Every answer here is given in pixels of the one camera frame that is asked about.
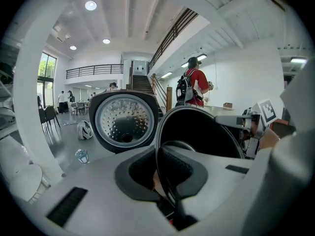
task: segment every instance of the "stair railing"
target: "stair railing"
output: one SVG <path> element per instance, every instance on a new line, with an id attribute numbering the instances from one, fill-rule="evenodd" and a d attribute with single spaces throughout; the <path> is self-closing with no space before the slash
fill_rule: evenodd
<path id="1" fill-rule="evenodd" d="M 157 80 L 155 73 L 150 77 L 150 84 L 154 95 L 157 98 L 157 102 L 163 114 L 165 114 L 172 109 L 172 87 L 167 87 L 165 92 L 162 85 Z"/>

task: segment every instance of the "black vent slot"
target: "black vent slot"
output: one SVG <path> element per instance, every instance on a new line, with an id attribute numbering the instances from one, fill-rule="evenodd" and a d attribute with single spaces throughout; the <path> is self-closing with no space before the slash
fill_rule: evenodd
<path id="1" fill-rule="evenodd" d="M 86 189 L 74 187 L 47 215 L 47 218 L 63 227 L 87 192 Z"/>

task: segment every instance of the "gray floor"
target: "gray floor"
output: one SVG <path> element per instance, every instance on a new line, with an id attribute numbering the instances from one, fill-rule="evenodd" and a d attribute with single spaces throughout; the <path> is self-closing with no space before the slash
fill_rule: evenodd
<path id="1" fill-rule="evenodd" d="M 89 155 L 89 161 L 94 161 L 103 157 L 114 155 L 112 152 L 106 150 L 93 135 L 89 140 L 79 140 L 77 137 L 77 124 L 86 120 L 90 122 L 89 115 L 74 115 L 65 113 L 57 115 L 60 128 L 56 123 L 51 122 L 52 128 L 50 128 L 48 134 L 45 133 L 45 137 L 49 148 L 58 160 L 61 169 L 65 173 L 75 171 L 83 165 L 75 158 L 75 153 L 78 149 L 86 149 Z"/>

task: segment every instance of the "black inner pot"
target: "black inner pot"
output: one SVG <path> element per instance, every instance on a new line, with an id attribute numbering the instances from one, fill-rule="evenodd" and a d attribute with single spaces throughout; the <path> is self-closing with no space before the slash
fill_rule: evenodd
<path id="1" fill-rule="evenodd" d="M 166 119 L 160 144 L 173 140 L 183 141 L 200 153 L 244 158 L 230 131 L 210 115 L 195 109 L 181 109 Z"/>

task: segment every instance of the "fluorescent light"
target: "fluorescent light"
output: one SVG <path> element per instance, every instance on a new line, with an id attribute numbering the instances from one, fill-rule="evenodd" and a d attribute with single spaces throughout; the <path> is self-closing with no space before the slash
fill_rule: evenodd
<path id="1" fill-rule="evenodd" d="M 202 54 L 200 56 L 197 57 L 198 61 L 202 60 L 202 59 L 205 59 L 207 57 L 207 55 L 205 54 Z"/>
<path id="2" fill-rule="evenodd" d="M 110 43 L 110 40 L 107 39 L 107 38 L 106 38 L 106 39 L 103 39 L 103 43 L 104 43 L 104 44 L 109 44 L 109 43 Z"/>
<path id="3" fill-rule="evenodd" d="M 172 72 L 168 72 L 167 74 L 163 75 L 161 78 L 164 79 L 165 77 L 167 77 L 168 75 L 171 75 Z"/>
<path id="4" fill-rule="evenodd" d="M 291 63 L 300 63 L 300 64 L 305 64 L 307 61 L 306 58 L 292 58 Z"/>
<path id="5" fill-rule="evenodd" d="M 95 10 L 96 6 L 97 6 L 96 2 L 94 2 L 94 1 L 88 1 L 88 2 L 85 3 L 85 8 L 87 10 Z"/>

